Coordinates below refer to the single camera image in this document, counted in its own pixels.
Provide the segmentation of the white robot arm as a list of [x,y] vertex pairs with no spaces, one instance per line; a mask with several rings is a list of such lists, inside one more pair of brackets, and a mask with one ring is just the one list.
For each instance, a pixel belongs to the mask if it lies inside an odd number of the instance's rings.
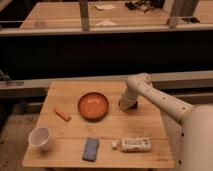
[[128,110],[141,95],[182,126],[179,171],[213,171],[213,105],[192,105],[152,86],[147,73],[129,76],[119,106]]

